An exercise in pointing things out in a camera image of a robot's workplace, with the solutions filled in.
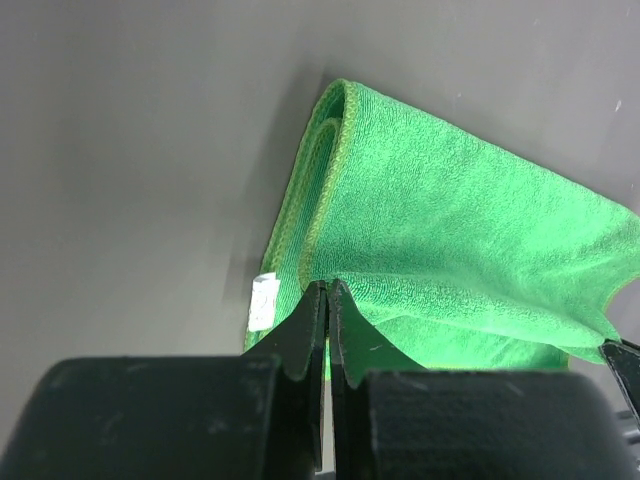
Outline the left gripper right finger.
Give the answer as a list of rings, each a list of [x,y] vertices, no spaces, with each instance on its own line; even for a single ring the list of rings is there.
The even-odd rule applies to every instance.
[[[635,479],[630,440],[586,377],[429,370],[328,295],[340,479]]]

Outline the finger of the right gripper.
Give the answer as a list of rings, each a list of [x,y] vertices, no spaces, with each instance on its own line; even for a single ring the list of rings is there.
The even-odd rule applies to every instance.
[[[607,340],[600,348],[629,411],[639,419],[639,346],[626,340]]]

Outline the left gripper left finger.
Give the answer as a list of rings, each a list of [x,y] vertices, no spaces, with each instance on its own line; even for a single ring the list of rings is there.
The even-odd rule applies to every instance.
[[[239,356],[85,357],[39,380],[5,479],[310,479],[322,468],[327,288]]]

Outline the green microfiber towel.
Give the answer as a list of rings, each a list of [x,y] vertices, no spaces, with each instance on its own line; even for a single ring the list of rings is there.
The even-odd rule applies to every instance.
[[[314,281],[427,368],[600,363],[639,275],[626,207],[362,84],[316,103],[261,265],[246,343]]]

